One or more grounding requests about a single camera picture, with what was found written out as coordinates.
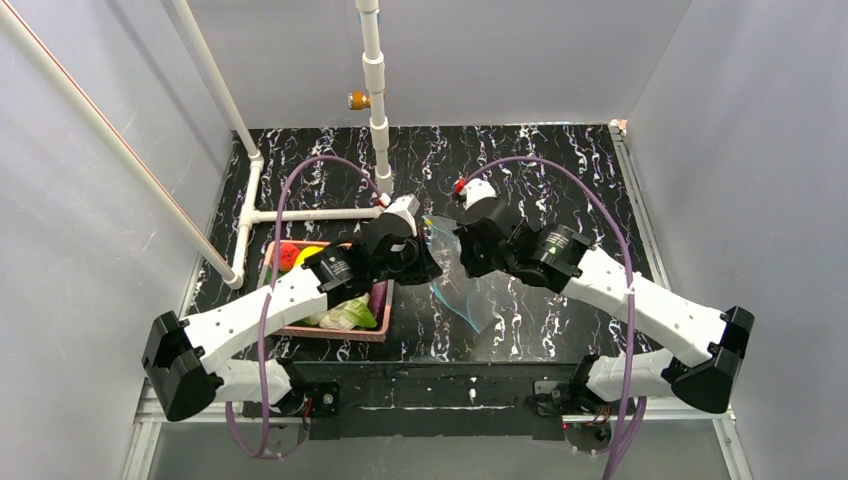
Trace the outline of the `clear zip top bag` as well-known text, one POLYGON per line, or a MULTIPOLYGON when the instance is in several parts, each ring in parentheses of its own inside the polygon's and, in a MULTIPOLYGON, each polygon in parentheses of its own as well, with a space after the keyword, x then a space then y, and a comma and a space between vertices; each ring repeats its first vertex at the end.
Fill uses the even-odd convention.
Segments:
POLYGON ((431 291, 476 334, 483 333, 495 321, 493 286, 484 278, 467 276, 460 261, 460 240, 453 233, 457 227, 454 220, 425 215, 424 223, 429 252, 442 270, 442 275, 430 282, 431 291))

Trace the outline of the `yellow banana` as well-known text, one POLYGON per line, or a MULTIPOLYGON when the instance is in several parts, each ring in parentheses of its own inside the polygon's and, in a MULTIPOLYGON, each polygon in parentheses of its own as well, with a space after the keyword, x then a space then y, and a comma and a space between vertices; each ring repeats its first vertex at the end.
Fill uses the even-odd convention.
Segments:
POLYGON ((316 255, 316 254, 322 252, 323 250, 324 250, 323 246, 315 246, 315 245, 310 245, 310 246, 303 248, 298 253, 297 257, 295 258, 295 260, 292 264, 292 268, 300 267, 301 265, 303 265, 305 263, 305 261, 309 257, 316 255))

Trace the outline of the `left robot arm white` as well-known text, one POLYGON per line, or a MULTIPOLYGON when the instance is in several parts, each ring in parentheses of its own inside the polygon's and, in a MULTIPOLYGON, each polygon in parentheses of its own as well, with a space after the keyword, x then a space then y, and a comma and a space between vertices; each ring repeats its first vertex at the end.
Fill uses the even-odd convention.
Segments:
POLYGON ((216 309, 151 324, 141 365, 167 420, 191 418, 213 403, 276 406, 305 384, 281 363, 235 354, 312 315, 370 292, 373 285, 426 284, 442 270, 416 226, 384 213, 350 239, 337 240, 281 278, 216 309))

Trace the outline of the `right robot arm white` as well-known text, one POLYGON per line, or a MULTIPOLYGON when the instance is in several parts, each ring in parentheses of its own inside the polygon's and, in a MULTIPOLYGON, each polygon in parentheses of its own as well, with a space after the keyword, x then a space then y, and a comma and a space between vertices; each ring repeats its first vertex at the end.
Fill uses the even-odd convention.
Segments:
POLYGON ((660 344, 654 352, 626 357, 588 356, 569 382, 570 394, 610 403, 625 383, 636 397, 674 396, 698 410, 727 411, 755 322, 745 308, 706 307, 635 273, 602 248, 559 224, 536 229, 503 200, 467 200, 454 234, 460 262, 470 277, 504 272, 522 283, 582 301, 626 320, 635 300, 632 325, 660 344))

